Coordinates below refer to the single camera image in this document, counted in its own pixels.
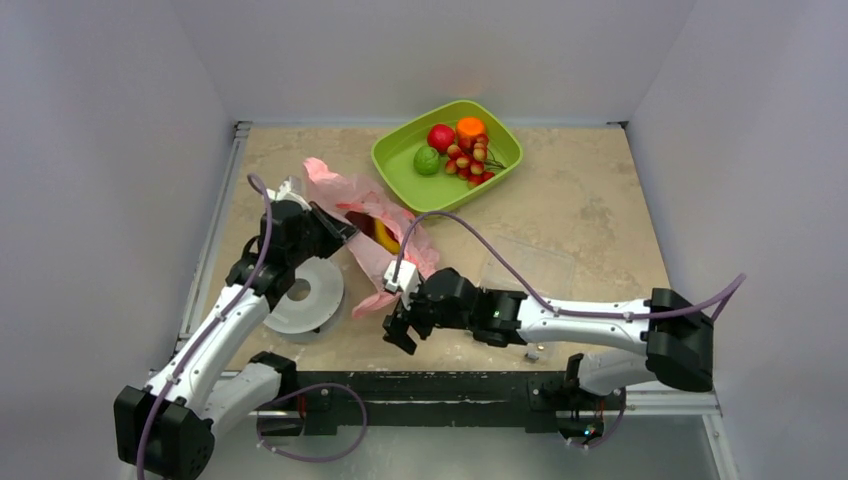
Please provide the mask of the pink plastic bag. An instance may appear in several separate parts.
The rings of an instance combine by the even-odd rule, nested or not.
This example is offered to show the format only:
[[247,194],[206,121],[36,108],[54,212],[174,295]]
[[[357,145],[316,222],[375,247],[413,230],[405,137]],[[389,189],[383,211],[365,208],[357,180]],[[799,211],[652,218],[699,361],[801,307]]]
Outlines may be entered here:
[[437,270],[440,255],[422,226],[412,234],[406,230],[415,216],[389,199],[383,188],[363,174],[345,177],[318,158],[303,162],[310,199],[323,210],[340,217],[360,230],[347,243],[347,249],[369,278],[369,295],[352,308],[352,316],[361,318],[376,312],[395,299],[384,291],[383,276],[389,264],[407,241],[404,259],[413,263],[423,277]]

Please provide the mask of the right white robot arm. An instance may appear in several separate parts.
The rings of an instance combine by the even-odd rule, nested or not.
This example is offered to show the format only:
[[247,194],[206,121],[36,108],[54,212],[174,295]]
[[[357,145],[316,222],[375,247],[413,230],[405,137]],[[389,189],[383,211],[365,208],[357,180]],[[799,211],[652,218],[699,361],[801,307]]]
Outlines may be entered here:
[[452,268],[423,277],[408,261],[391,262],[383,287],[399,297],[383,322],[384,339],[409,355],[417,348],[412,332],[425,340],[436,329],[468,331],[498,348],[556,342],[603,347],[568,363],[561,392],[576,407],[649,381],[695,393],[714,387],[714,321],[670,289],[613,303],[564,301],[476,286]]

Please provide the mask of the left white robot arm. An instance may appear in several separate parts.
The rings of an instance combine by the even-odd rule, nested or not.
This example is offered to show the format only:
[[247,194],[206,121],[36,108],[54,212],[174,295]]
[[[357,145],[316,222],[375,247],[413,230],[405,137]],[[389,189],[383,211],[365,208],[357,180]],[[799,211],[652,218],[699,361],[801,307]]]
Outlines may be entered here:
[[267,203],[258,235],[231,267],[215,307],[184,347],[142,388],[114,402],[118,456],[163,479],[196,479],[219,437],[264,404],[284,409],[300,396],[295,361],[256,354],[230,382],[217,383],[247,336],[262,323],[313,258],[328,259],[357,233],[316,203]]

